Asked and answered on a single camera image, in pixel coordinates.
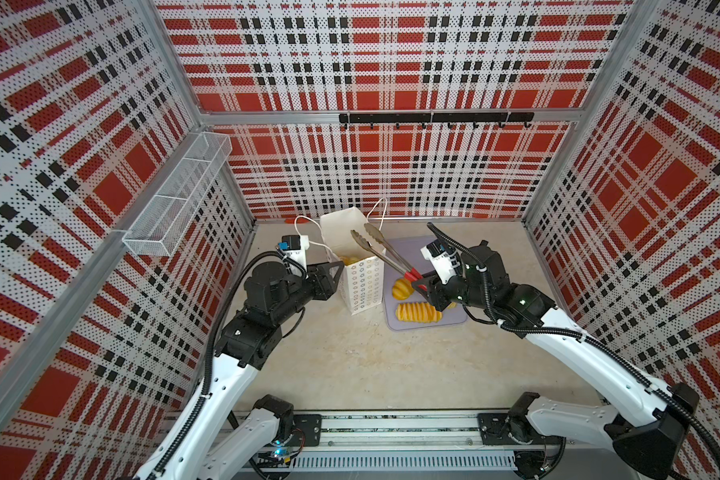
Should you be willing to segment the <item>striped oval bread roll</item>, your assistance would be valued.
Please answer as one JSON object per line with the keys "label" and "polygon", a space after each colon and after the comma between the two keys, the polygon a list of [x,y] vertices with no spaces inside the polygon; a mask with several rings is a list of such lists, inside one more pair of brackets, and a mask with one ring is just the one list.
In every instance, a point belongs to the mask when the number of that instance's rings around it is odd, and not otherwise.
{"label": "striped oval bread roll", "polygon": [[354,257],[354,256],[351,256],[351,257],[341,256],[340,259],[346,266],[353,265],[360,261],[360,258]]}

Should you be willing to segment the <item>white printed paper bag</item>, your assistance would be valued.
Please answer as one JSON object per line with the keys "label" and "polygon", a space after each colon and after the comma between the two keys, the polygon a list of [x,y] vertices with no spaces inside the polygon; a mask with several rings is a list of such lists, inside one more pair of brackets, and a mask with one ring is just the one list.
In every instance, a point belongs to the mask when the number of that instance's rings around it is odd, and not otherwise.
{"label": "white printed paper bag", "polygon": [[318,220],[298,215],[293,221],[297,234],[297,223],[301,220],[317,225],[320,240],[311,240],[311,243],[323,247],[330,260],[339,260],[344,265],[338,292],[351,315],[382,303],[384,276],[384,262],[363,250],[352,237],[352,232],[364,235],[367,225],[381,230],[387,209],[388,200],[382,198],[367,213],[350,207],[325,214]]}

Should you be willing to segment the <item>red handled metal tongs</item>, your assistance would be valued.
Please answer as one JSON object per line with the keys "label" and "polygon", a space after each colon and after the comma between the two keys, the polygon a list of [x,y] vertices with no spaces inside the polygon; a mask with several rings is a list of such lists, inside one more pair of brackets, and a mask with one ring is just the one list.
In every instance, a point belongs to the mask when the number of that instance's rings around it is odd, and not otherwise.
{"label": "red handled metal tongs", "polygon": [[395,250],[378,227],[371,223],[365,223],[363,227],[370,238],[376,244],[380,245],[383,250],[379,250],[374,247],[363,234],[356,230],[352,230],[351,237],[362,250],[381,259],[386,265],[392,267],[411,283],[422,279],[422,274],[419,273],[408,260]]}

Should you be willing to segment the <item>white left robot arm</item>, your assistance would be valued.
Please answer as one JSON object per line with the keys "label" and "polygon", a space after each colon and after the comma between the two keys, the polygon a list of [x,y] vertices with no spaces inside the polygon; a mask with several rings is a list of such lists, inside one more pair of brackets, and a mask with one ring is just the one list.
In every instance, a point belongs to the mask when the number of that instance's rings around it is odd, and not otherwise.
{"label": "white left robot arm", "polygon": [[219,317],[206,346],[202,381],[138,479],[231,479],[265,446],[286,442],[293,406],[267,395],[224,441],[214,441],[239,398],[283,338],[282,325],[312,300],[338,290],[342,261],[302,266],[278,251],[256,255],[236,280],[243,307]]}

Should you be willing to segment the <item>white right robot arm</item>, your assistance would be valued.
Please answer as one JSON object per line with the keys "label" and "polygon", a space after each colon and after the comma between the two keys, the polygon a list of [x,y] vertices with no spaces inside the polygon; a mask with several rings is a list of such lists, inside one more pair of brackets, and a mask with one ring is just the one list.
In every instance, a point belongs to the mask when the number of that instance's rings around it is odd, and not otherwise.
{"label": "white right robot arm", "polygon": [[510,280],[488,242],[467,247],[433,223],[433,242],[422,250],[433,271],[414,283],[437,310],[459,304],[483,311],[483,325],[541,348],[575,372],[606,401],[603,406],[556,402],[526,392],[508,414],[517,442],[523,431],[574,439],[615,453],[650,479],[678,479],[674,468],[690,431],[705,445],[720,477],[720,443],[696,418],[698,394],[670,385],[621,358],[580,327],[539,289]]}

